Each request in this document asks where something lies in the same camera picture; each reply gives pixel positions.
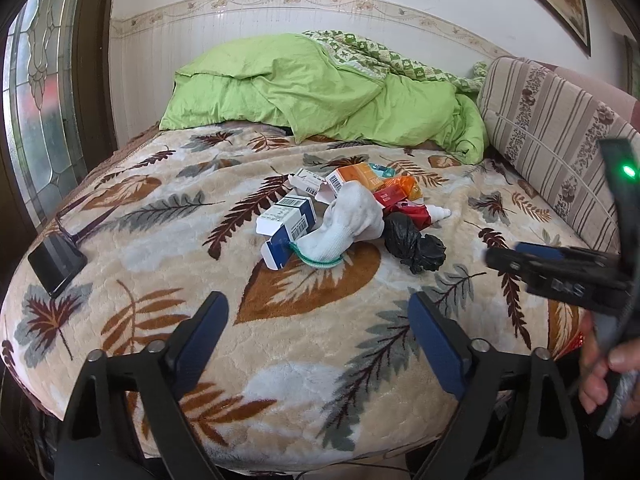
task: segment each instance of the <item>beige blanket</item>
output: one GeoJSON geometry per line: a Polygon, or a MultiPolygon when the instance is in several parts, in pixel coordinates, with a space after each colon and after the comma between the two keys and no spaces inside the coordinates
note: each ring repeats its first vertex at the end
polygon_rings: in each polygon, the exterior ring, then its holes
{"type": "MultiPolygon", "coordinates": [[[[62,418],[92,349],[139,351],[220,290],[229,324],[181,404],[225,466],[305,470],[436,438],[455,401],[409,329],[412,290],[503,351],[545,346],[557,356],[578,339],[577,309],[530,296],[482,262],[488,246],[518,240],[582,245],[499,158],[460,166],[430,150],[297,146],[270,126],[227,123],[141,141],[94,172],[60,213],[69,232],[86,235],[89,263],[55,301],[26,259],[20,264],[0,315],[9,370],[62,418]],[[429,203],[453,211],[427,229],[447,247],[440,271],[412,275],[381,240],[355,244],[333,269],[293,258],[268,270],[255,219],[288,191],[287,174],[363,161],[412,174],[429,203]]],[[[143,450],[156,454],[137,394],[129,402],[143,450]]]]}

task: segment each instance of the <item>wallpaper border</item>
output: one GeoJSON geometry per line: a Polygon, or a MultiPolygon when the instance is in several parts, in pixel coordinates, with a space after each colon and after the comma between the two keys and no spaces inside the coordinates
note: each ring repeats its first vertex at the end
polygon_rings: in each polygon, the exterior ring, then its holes
{"type": "Polygon", "coordinates": [[[384,0],[184,0],[124,20],[111,20],[111,38],[122,39],[180,20],[249,9],[322,9],[396,22],[462,44],[493,59],[510,54],[465,28],[437,16],[384,0]]]}

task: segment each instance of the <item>phone screen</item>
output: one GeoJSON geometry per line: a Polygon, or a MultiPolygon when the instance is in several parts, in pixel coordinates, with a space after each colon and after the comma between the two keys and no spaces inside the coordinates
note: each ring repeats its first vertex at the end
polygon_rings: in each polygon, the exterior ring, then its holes
{"type": "Polygon", "coordinates": [[[86,265],[86,256],[59,234],[50,234],[28,256],[44,289],[56,298],[86,265]]]}

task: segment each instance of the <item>green light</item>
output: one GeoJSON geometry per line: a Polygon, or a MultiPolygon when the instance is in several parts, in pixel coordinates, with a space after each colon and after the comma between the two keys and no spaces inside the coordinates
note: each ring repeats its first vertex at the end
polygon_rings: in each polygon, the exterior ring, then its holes
{"type": "Polygon", "coordinates": [[[622,166],[622,171],[624,171],[627,176],[634,178],[636,176],[636,170],[634,170],[631,166],[622,166]]]}

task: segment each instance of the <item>blue and white box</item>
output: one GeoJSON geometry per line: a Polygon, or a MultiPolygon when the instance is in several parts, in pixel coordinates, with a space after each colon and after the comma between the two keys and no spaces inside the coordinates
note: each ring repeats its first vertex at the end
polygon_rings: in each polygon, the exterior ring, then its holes
{"type": "Polygon", "coordinates": [[[271,270],[282,269],[293,251],[289,243],[306,235],[316,225],[316,212],[308,196],[287,195],[258,216],[255,231],[270,236],[260,249],[271,270]]]}

